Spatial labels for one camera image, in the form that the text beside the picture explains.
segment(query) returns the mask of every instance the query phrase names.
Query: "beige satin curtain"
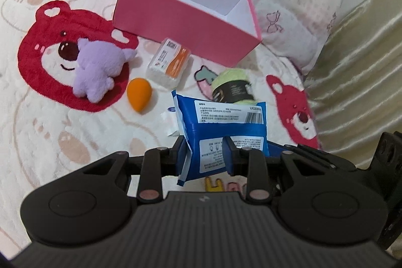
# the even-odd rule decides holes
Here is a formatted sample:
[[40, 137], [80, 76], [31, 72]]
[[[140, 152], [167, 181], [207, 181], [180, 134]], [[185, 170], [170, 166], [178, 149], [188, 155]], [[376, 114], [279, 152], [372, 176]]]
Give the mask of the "beige satin curtain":
[[402, 0], [365, 0], [334, 28], [305, 81], [325, 151], [369, 165], [402, 132]]

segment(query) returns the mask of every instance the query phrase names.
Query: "barcode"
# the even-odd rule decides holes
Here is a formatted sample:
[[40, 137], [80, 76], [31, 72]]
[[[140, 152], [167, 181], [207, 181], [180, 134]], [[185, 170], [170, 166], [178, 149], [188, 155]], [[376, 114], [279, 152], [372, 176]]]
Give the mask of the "barcode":
[[168, 46], [169, 48], [175, 49], [177, 45], [176, 45], [174, 42], [168, 41], [167, 46]]
[[262, 124], [263, 123], [263, 115], [262, 113], [247, 113], [245, 123], [252, 124]]

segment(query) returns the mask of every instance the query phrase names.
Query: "red bear print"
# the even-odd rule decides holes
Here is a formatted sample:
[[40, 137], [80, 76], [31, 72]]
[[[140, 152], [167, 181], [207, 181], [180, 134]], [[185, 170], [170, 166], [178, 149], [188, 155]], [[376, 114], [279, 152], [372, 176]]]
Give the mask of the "red bear print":
[[116, 77], [115, 87], [99, 103], [77, 98], [72, 92], [79, 53], [77, 41], [112, 42], [120, 48], [136, 49], [138, 38], [113, 28], [96, 13], [72, 10], [63, 1], [42, 5], [35, 15], [35, 23], [22, 40], [18, 50], [18, 68], [23, 79], [39, 94], [70, 108], [88, 112], [101, 111], [121, 98], [127, 87], [129, 66], [124, 64]]
[[284, 85], [274, 75], [267, 75], [267, 83], [275, 95], [279, 117], [291, 139], [317, 149], [317, 134], [304, 91]]

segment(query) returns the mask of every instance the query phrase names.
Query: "pink box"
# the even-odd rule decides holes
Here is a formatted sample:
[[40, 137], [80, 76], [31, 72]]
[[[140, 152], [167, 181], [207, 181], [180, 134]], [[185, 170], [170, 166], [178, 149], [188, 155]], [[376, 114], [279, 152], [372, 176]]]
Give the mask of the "pink box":
[[228, 67], [262, 40], [251, 0], [117, 0], [113, 25]]

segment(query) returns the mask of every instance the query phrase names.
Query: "blue package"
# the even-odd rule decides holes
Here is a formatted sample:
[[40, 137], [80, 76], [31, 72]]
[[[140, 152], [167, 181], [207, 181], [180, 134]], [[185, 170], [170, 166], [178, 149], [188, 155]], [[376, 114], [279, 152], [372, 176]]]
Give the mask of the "blue package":
[[222, 138], [230, 136], [238, 148], [249, 146], [269, 156], [265, 102], [256, 106], [218, 103], [184, 97], [172, 91], [179, 132], [188, 154], [177, 184], [226, 171]]

